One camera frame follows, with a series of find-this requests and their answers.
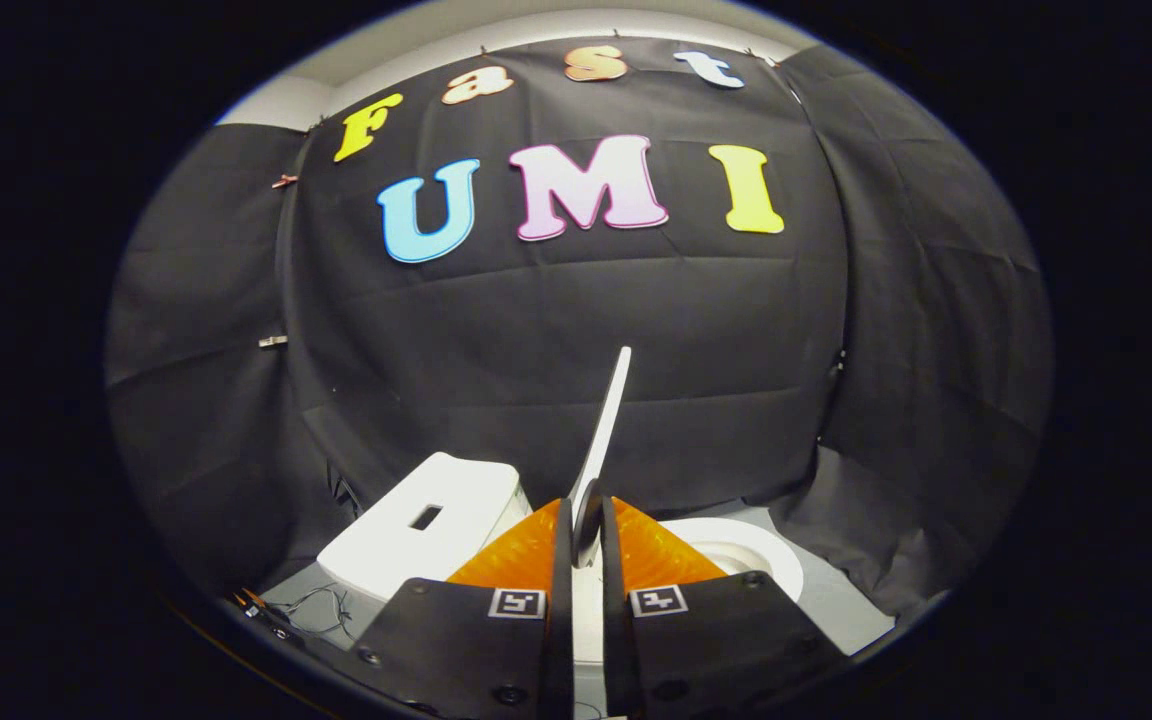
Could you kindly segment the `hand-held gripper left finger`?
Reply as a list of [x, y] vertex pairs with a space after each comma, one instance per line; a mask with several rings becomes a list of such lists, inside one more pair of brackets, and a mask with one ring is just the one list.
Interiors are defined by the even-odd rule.
[[407, 579], [353, 646], [392, 719], [571, 719], [571, 503], [544, 506], [531, 584]]

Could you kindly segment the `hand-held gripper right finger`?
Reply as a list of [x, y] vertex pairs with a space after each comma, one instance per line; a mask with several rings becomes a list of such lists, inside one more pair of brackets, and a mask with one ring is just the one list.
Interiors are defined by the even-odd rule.
[[602, 498], [607, 707], [630, 719], [778, 719], [852, 666], [768, 571], [726, 573]]

